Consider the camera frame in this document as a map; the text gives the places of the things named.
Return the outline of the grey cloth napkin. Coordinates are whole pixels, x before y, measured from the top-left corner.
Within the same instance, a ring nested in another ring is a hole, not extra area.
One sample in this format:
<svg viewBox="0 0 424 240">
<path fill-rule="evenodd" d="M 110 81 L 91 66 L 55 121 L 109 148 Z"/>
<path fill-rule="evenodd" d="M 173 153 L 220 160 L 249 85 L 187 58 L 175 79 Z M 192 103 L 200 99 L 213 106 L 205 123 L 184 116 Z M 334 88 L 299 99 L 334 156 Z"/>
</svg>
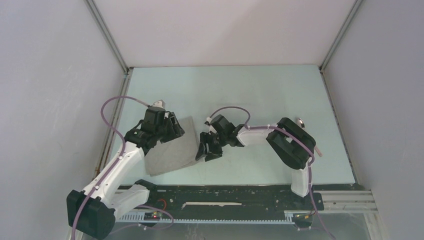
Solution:
<svg viewBox="0 0 424 240">
<path fill-rule="evenodd" d="M 145 156 L 144 166 L 149 176 L 158 176 L 190 167 L 197 163 L 199 141 L 192 116 L 179 121 L 183 136 L 166 143 L 158 142 Z"/>
</svg>

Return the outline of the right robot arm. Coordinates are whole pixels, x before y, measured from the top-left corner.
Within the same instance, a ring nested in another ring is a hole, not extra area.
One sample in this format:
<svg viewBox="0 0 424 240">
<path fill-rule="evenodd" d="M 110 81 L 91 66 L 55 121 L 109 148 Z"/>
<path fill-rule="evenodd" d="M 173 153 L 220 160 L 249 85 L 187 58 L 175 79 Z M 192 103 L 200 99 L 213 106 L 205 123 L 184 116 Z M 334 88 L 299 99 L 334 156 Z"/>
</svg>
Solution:
<svg viewBox="0 0 424 240">
<path fill-rule="evenodd" d="M 222 157 L 223 147 L 269 144 L 281 161 L 291 169 L 291 204 L 304 209 L 311 202 L 311 164 L 315 139 L 287 117 L 266 126 L 234 125 L 223 115 L 207 118 L 207 132 L 200 133 L 195 159 L 211 161 Z"/>
</svg>

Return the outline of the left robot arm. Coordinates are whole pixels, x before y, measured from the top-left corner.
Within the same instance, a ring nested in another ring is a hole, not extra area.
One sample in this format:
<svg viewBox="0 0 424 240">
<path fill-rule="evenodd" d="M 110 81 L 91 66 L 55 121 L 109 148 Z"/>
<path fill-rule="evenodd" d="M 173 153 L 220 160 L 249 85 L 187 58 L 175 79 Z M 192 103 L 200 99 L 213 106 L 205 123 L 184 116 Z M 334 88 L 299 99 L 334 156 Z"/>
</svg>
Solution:
<svg viewBox="0 0 424 240">
<path fill-rule="evenodd" d="M 125 135 L 114 160 L 83 190 L 72 190 L 66 198 L 71 239 L 77 231 L 103 240 L 112 231 L 116 220 L 130 210 L 143 205 L 153 208 L 158 194 L 135 183 L 123 193 L 116 194 L 122 181 L 135 165 L 145 159 L 158 142 L 167 143 L 184 135 L 175 114 L 162 107 L 149 106 L 144 118 Z"/>
</svg>

